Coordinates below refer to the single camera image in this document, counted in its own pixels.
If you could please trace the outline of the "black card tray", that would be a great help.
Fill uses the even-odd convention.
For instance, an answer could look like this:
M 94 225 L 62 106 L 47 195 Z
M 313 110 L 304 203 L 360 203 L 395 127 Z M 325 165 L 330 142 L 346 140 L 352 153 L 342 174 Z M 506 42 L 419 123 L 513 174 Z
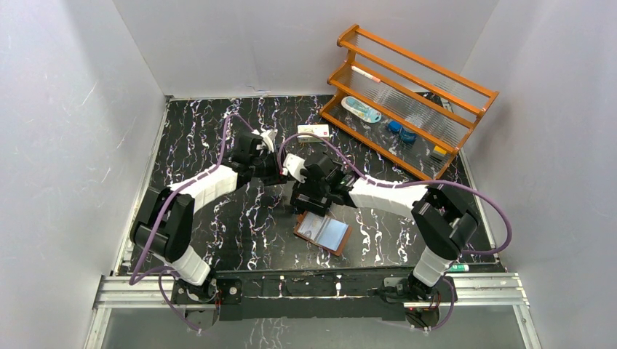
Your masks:
M 309 195 L 305 190 L 295 185 L 292 188 L 290 204 L 295 207 L 298 212 L 311 212 L 323 217 L 328 213 L 332 201 L 325 196 L 317 197 L 313 194 Z

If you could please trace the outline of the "white gold VIP card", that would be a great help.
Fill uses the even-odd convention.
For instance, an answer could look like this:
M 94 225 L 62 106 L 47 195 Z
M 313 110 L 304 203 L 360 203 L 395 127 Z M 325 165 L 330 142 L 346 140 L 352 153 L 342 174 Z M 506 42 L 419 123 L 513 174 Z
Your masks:
M 308 240 L 316 241 L 319 238 L 325 223 L 326 217 L 319 216 L 312 212 L 307 212 L 298 226 L 297 233 Z

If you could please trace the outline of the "brown leather card holder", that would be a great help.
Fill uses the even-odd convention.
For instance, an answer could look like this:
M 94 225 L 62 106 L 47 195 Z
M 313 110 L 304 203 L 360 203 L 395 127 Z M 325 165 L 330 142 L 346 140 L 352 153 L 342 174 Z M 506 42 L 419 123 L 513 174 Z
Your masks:
M 343 254 L 346 242 L 351 235 L 351 226 L 345 224 L 344 222 L 338 221 L 330 216 L 323 216 L 326 217 L 326 223 L 319 238 L 316 241 L 308 240 L 307 238 L 304 238 L 297 233 L 298 226 L 300 225 L 300 222 L 302 221 L 306 213 L 307 212 L 304 212 L 303 214 L 298 216 L 293 233 L 297 237 L 302 238 L 307 242 L 310 242 L 311 244 L 319 246 L 320 248 L 327 250 L 335 256 L 341 256 Z

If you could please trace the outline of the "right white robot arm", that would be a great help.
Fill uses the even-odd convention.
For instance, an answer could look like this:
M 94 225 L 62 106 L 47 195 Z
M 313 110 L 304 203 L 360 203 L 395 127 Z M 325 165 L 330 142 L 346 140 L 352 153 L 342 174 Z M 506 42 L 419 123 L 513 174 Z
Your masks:
M 455 188 L 447 184 L 408 185 L 345 172 L 341 164 L 323 155 L 312 160 L 289 154 L 282 174 L 295 179 L 292 203 L 324 215 L 331 204 L 357 209 L 379 209 L 413 220 L 425 249 L 408 278 L 410 293 L 430 300 L 438 281 L 462 253 L 479 220 Z

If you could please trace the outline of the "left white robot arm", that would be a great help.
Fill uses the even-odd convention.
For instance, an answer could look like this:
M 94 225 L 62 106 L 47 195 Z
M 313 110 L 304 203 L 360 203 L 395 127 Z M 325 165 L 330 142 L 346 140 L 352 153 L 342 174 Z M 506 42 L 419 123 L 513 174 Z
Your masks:
M 209 169 L 164 188 L 148 187 L 130 230 L 130 241 L 170 266 L 199 302 L 217 294 L 210 266 L 191 246 L 194 215 L 221 196 L 258 178 L 264 185 L 286 183 L 277 163 L 276 130 L 244 133 L 231 155 Z

